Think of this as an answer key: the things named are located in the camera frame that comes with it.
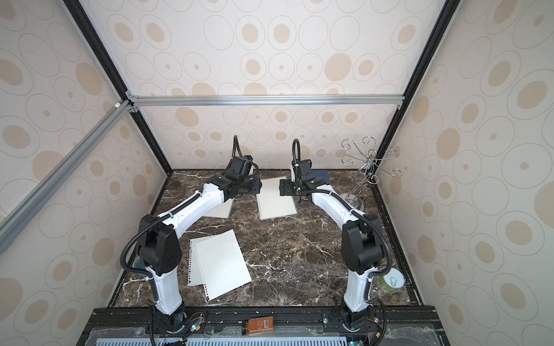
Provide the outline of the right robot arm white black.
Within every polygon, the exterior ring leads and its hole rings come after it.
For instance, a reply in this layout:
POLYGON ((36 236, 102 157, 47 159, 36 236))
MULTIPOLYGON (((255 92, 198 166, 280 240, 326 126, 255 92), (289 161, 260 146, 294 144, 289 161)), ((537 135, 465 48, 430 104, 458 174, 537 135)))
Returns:
POLYGON ((392 269, 390 247, 379 218, 350 206, 331 185, 315 176, 308 159, 291 162, 291 180, 281 180, 279 191, 282 196, 310 197, 341 228, 341 256, 349 278, 340 318, 346 329, 359 329, 373 304, 369 299, 372 279, 392 269))

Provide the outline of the torn grid paper page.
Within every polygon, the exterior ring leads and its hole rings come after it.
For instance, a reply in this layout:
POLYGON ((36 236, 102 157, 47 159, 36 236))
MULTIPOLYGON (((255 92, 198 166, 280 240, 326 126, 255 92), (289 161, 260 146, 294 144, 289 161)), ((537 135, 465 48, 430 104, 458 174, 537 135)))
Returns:
POLYGON ((189 265, 188 265, 188 286, 202 285, 203 279, 200 272, 199 260, 196 255, 196 246, 213 238, 214 236, 205 236, 190 240, 189 265))

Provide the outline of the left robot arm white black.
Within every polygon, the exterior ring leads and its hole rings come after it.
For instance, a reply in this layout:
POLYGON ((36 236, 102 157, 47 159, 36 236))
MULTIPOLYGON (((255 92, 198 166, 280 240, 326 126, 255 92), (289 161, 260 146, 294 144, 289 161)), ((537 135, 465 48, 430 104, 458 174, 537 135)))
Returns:
POLYGON ((235 156, 225 171, 216 173, 182 203, 140 220, 138 234, 121 253, 121 267, 146 276, 157 315, 171 330, 180 329, 185 318, 177 282, 177 267, 183 258, 180 237, 211 209, 244 194, 256 195, 261 187, 252 156, 235 156))

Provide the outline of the blue spiral notebook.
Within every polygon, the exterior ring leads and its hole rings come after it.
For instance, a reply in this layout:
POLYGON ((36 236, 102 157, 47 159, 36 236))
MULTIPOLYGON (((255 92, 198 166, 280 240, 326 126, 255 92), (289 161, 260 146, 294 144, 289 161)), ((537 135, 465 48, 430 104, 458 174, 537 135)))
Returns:
POLYGON ((330 184, 330 175, 327 170, 313 170, 312 173, 316 178, 321 178, 326 184, 330 184))

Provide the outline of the torn lined paper page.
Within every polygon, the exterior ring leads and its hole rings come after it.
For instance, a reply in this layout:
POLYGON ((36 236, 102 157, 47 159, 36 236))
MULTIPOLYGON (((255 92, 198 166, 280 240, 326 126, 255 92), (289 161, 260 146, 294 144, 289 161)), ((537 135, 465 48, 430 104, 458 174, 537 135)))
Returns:
POLYGON ((233 230, 200 242, 195 254, 209 301, 252 281, 233 230))

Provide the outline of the large lined spiral notebook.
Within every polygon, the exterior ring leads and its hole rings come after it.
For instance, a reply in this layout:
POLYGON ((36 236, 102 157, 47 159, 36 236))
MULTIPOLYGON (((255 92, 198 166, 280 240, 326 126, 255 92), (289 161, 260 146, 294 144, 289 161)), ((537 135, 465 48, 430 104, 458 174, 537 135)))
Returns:
POLYGON ((260 220, 291 216, 297 213, 293 197, 280 196, 280 180, 285 179, 283 176, 261 180, 261 191, 257 195, 260 220))

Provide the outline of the small grid spiral notebook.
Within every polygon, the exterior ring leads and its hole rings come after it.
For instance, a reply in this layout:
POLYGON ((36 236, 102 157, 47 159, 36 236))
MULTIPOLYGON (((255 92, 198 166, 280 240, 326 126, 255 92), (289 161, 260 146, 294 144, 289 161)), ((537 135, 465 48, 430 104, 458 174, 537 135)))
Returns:
POLYGON ((210 218, 227 219, 230 215, 233 199, 229 199, 220 206, 211 209, 204 216, 210 218))

